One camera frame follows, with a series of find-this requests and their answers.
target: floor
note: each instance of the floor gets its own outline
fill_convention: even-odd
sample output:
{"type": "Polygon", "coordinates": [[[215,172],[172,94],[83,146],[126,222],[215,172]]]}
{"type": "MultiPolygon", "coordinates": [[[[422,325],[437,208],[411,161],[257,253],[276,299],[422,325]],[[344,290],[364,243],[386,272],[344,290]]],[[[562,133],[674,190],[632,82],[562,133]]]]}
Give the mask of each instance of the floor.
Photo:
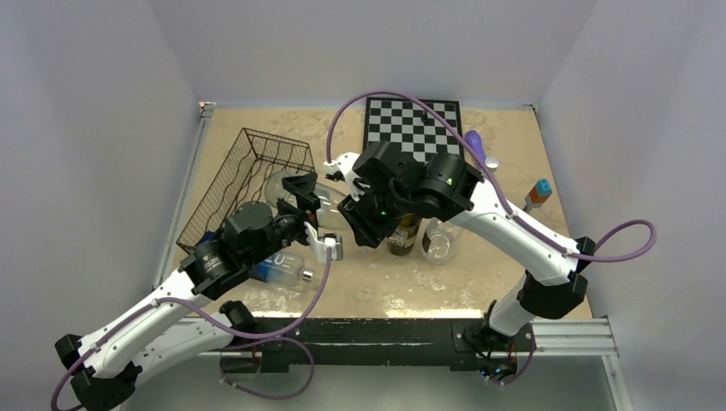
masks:
{"type": "MultiPolygon", "coordinates": [[[[322,174],[324,138],[334,110],[244,109],[216,110],[199,162],[197,176],[189,197],[189,218],[210,186],[227,152],[241,128],[304,140],[310,144],[318,174],[322,174]]],[[[532,216],[558,233],[566,235],[549,162],[539,128],[531,110],[462,110],[463,129],[476,129],[488,155],[499,159],[497,179],[510,201],[524,206],[524,197],[540,178],[549,179],[555,193],[532,216]]],[[[336,128],[333,156],[360,152],[363,139],[364,111],[348,110],[336,128]]],[[[323,180],[345,192],[342,184],[323,180]]],[[[408,256],[397,257],[387,247],[356,247],[349,230],[343,236],[345,259],[334,263],[330,280],[313,317],[385,318],[481,316],[490,302],[506,294],[524,270],[508,255],[471,233],[465,233],[458,254],[445,265],[427,262],[420,246],[408,256]]],[[[205,309],[212,312],[228,300],[241,300],[254,312],[295,315],[308,305],[322,276],[323,266],[312,253],[300,245],[290,251],[304,256],[306,265],[315,270],[315,278],[306,286],[284,288],[249,280],[228,292],[205,309]]],[[[177,250],[176,261],[185,253],[177,250]]],[[[568,315],[590,318],[587,302],[568,315]]]]}

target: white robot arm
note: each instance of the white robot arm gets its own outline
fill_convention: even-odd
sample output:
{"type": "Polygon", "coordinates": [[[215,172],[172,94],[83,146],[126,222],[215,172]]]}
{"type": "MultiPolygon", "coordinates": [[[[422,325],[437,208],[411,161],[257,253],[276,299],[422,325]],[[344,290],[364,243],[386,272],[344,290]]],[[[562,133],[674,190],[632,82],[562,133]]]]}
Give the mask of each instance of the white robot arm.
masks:
{"type": "Polygon", "coordinates": [[[506,341],[535,316],[559,319],[584,299],[586,280],[579,273],[586,263],[530,234],[513,216],[565,249],[592,253],[594,243],[560,235],[511,203],[513,213],[507,214],[492,184],[458,156],[439,154],[422,164],[397,147],[373,143],[360,155],[338,156],[324,169],[348,186],[341,213],[358,245],[376,247],[396,229],[392,217],[413,213],[472,231],[522,264],[525,276],[486,314],[484,333],[493,340],[506,341]]]}
{"type": "MultiPolygon", "coordinates": [[[[293,241],[309,246],[318,261],[325,262],[329,252],[332,260],[342,258],[339,235],[318,235],[319,200],[312,193],[316,176],[311,176],[283,183],[293,184],[286,189],[295,194],[301,209],[280,200],[279,213],[273,217],[265,204],[244,204],[164,283],[118,319],[83,337],[68,334],[56,342],[61,362],[73,374],[76,397],[86,409],[112,409],[163,369],[229,344],[231,336],[211,324],[178,325],[190,313],[182,303],[206,306],[246,281],[256,264],[293,241]]],[[[228,304],[215,319],[244,331],[252,314],[239,301],[238,307],[228,304]]]]}

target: wire basket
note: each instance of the wire basket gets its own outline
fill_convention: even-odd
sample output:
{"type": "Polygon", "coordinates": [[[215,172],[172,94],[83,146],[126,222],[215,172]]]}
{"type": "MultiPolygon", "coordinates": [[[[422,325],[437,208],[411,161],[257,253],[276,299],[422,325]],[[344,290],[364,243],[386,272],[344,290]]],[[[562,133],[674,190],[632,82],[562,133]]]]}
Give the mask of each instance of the wire basket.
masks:
{"type": "Polygon", "coordinates": [[[243,128],[176,244],[191,253],[207,233],[217,230],[242,203],[264,201],[261,199],[264,182],[279,170],[314,172],[310,146],[243,128]]]}

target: checkerboard pattern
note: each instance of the checkerboard pattern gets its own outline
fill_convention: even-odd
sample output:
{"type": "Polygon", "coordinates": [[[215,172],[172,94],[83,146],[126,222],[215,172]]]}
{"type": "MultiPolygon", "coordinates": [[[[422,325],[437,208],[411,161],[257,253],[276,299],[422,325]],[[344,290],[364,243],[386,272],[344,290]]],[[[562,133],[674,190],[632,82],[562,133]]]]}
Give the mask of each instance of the checkerboard pattern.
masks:
{"type": "MultiPolygon", "coordinates": [[[[423,100],[461,134],[458,101],[423,100]]],[[[433,118],[423,120],[424,111],[410,101],[397,98],[369,98],[366,102],[366,131],[363,148],[373,141],[401,145],[418,161],[429,161],[439,152],[464,156],[463,147],[433,118]]]]}

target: white enclosure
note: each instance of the white enclosure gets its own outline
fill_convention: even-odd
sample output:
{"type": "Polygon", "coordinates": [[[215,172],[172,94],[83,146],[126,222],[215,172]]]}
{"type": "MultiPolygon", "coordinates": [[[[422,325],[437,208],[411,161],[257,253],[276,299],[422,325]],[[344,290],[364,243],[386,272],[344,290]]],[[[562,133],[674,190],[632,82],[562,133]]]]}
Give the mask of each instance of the white enclosure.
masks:
{"type": "Polygon", "coordinates": [[[587,272],[635,408],[723,408],[724,44],[726,6],[706,0],[2,2],[0,408],[47,409],[52,343],[149,291],[198,101],[386,87],[540,104],[572,235],[659,228],[645,257],[587,272]]]}

